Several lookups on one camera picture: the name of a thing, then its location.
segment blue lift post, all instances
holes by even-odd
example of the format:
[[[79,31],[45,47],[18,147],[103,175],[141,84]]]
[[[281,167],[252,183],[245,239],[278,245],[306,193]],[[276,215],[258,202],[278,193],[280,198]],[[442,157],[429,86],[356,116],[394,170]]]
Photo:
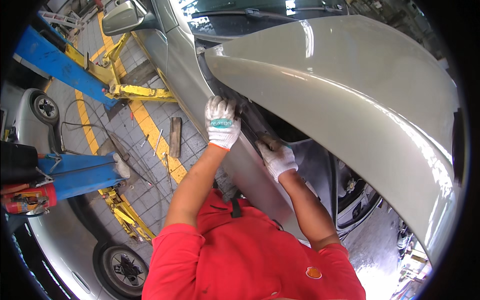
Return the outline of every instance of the blue lift post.
[[[63,200],[88,192],[105,189],[117,185],[122,177],[116,169],[113,154],[94,155],[62,155],[61,161],[50,172],[56,163],[56,154],[45,154],[38,160],[38,167],[51,176],[57,199]]]
[[[108,90],[108,85],[85,71],[31,26],[24,32],[15,53],[51,76],[102,102],[107,109],[118,101],[102,92],[103,88]]]

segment windshield wiper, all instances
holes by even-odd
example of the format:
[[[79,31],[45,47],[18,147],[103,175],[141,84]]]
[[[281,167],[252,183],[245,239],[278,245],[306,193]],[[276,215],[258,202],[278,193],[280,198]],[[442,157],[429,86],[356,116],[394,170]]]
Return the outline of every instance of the windshield wiper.
[[[319,6],[319,7],[294,7],[292,8],[293,12],[300,12],[300,11],[326,11],[326,12],[344,12],[343,10],[339,10],[336,8],[331,8],[328,6]]]
[[[225,15],[244,15],[247,18],[253,18],[253,19],[275,19],[275,20],[284,20],[288,22],[298,21],[295,18],[287,17],[279,13],[263,12],[255,8],[247,8],[245,10],[235,10],[235,11],[194,12],[192,13],[192,18],[195,19],[200,17],[225,16]]]

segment wooden block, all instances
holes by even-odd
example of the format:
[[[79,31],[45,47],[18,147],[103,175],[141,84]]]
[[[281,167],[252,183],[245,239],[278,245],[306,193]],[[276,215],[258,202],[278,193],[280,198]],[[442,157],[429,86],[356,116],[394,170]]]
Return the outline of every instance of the wooden block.
[[[173,117],[170,119],[170,151],[169,156],[179,157],[180,156],[180,145],[181,145],[181,118]]]

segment white work glove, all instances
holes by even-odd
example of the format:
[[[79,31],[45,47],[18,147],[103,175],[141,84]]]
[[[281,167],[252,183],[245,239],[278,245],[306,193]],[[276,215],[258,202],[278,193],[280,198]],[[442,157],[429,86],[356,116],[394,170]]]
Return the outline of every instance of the white work glove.
[[[205,107],[205,126],[209,144],[229,150],[240,135],[241,123],[235,117],[235,100],[226,100],[220,96],[210,97]]]
[[[260,150],[260,153],[262,153],[265,166],[276,182],[278,182],[278,176],[283,172],[290,169],[298,171],[299,166],[295,162],[295,156],[290,147],[276,143],[273,147],[275,150],[272,150],[272,148],[263,141],[256,141],[255,145],[258,150]]]

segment red fire extinguisher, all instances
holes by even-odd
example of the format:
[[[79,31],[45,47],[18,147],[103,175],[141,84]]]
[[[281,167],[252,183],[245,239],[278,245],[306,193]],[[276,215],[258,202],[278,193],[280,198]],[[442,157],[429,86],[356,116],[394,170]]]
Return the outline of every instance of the red fire extinguisher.
[[[7,212],[19,214],[29,212],[39,208],[39,206],[48,208],[57,204],[57,194],[53,183],[21,189],[27,186],[28,184],[3,186],[1,202]]]

